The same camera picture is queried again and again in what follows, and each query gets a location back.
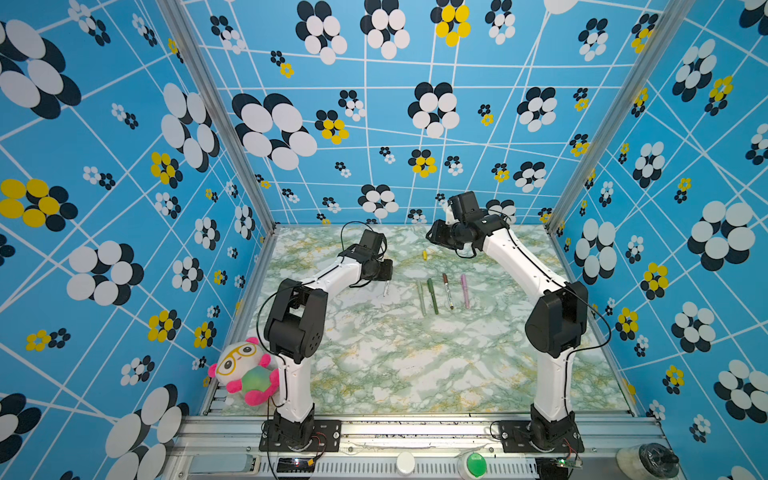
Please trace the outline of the white grey pen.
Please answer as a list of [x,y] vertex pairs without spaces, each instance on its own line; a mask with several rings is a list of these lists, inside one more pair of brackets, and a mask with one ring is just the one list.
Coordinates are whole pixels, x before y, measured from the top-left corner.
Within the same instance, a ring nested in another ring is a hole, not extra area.
[[443,286],[444,286],[445,293],[446,293],[448,308],[449,308],[449,310],[453,311],[453,310],[455,310],[455,304],[453,302],[453,298],[452,298],[452,294],[451,294],[451,289],[450,289],[450,283],[449,283],[449,279],[448,279],[448,276],[447,276],[446,273],[442,273],[442,282],[443,282]]

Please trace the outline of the pink pen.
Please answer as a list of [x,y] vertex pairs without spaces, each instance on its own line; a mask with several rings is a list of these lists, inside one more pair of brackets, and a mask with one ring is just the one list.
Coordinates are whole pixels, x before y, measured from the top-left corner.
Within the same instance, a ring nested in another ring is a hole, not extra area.
[[468,286],[468,280],[466,274],[461,274],[460,276],[460,284],[462,289],[462,295],[463,295],[463,303],[465,309],[471,308],[471,301],[470,301],[470,293],[469,293],[469,286]]

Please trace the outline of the dark green pen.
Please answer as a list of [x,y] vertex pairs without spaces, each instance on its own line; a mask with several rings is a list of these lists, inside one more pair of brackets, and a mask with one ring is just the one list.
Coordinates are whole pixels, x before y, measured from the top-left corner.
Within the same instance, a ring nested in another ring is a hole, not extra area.
[[438,301],[436,298],[435,285],[431,278],[427,279],[427,289],[431,299],[432,309],[435,315],[439,315]]

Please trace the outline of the plush toy with glasses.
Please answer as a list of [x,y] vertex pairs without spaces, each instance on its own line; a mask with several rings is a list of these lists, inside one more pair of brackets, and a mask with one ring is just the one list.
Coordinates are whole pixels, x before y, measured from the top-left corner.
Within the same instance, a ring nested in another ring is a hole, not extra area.
[[272,357],[256,337],[227,346],[208,369],[230,394],[241,393],[249,406],[267,403],[279,390],[279,371],[270,367]]

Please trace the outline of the white round button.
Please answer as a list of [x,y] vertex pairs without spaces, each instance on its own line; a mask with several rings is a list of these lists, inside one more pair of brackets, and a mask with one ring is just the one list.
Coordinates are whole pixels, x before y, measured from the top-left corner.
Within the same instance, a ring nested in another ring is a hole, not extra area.
[[410,476],[414,473],[416,459],[411,452],[403,451],[396,458],[396,471],[402,477]]

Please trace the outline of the green push button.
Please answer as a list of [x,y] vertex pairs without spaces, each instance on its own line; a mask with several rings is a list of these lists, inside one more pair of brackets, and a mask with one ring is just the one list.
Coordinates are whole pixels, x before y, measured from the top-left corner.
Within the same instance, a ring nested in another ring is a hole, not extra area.
[[478,452],[466,452],[458,457],[457,472],[462,480],[480,480],[487,471],[487,460]]

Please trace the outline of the tape roll spool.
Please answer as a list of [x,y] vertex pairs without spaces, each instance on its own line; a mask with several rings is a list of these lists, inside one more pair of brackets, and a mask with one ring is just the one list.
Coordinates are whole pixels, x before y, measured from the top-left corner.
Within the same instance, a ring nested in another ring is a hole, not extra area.
[[679,457],[659,443],[622,448],[616,461],[619,470],[633,480],[677,479],[680,474]]

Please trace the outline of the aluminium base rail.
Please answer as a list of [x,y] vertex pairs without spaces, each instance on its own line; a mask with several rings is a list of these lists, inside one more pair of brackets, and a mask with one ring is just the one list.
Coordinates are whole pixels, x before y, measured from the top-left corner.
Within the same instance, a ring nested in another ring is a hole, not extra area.
[[[308,452],[263,448],[259,417],[191,417],[169,454],[164,479],[458,479],[458,457],[475,451],[487,460],[487,479],[621,479],[622,448],[668,443],[660,423],[627,412],[580,412],[575,446],[543,453],[507,452],[504,414],[342,416],[340,430],[315,466]],[[396,471],[403,451],[416,459],[407,477]]]

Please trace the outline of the aluminium corner post left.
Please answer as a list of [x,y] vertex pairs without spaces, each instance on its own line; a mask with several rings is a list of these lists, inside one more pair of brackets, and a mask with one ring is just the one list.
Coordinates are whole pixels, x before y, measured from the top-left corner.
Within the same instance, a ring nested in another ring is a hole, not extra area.
[[229,153],[235,172],[253,203],[255,212],[266,231],[265,236],[270,238],[274,234],[276,223],[266,200],[259,191],[259,186],[255,181],[255,173],[238,140],[235,128],[228,118],[224,102],[204,60],[203,50],[194,38],[192,24],[186,18],[184,8],[179,1],[159,0],[157,4],[174,40],[179,44],[182,53],[185,54],[187,69],[211,115],[213,125],[217,129],[223,146]]

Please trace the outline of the aluminium corner post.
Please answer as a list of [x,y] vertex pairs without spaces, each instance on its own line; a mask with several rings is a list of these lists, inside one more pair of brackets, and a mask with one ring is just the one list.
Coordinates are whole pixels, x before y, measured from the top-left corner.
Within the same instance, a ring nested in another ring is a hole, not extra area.
[[576,203],[579,191],[587,176],[596,167],[605,149],[616,135],[636,95],[645,86],[694,4],[694,0],[673,0],[668,2],[661,14],[654,37],[650,40],[644,52],[639,55],[638,60],[630,70],[606,116],[599,125],[586,156],[574,170],[558,203],[554,207],[552,217],[546,224],[546,230],[550,235],[556,233],[566,214]]
[[229,153],[235,172],[253,203],[255,212],[266,231],[265,236],[270,238],[274,234],[276,223],[266,200],[259,191],[259,186],[255,181],[255,173],[238,140],[235,128],[228,118],[224,102],[204,60],[203,50],[194,38],[192,24],[186,18],[184,8],[179,1],[159,0],[157,4],[174,40],[179,44],[182,53],[185,54],[187,69],[211,115],[213,125],[217,129],[223,146]]

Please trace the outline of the aluminium corner post right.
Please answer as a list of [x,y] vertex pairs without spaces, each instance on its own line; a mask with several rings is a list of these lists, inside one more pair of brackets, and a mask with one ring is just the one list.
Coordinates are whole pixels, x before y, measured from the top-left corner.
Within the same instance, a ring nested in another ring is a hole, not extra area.
[[661,14],[654,37],[650,40],[644,52],[639,55],[638,60],[630,70],[606,116],[599,125],[586,156],[574,170],[558,203],[554,207],[552,217],[546,224],[546,230],[550,235],[556,233],[566,214],[576,203],[579,191],[587,176],[596,167],[605,149],[616,135],[636,95],[645,86],[694,4],[694,0],[673,0],[668,2]]

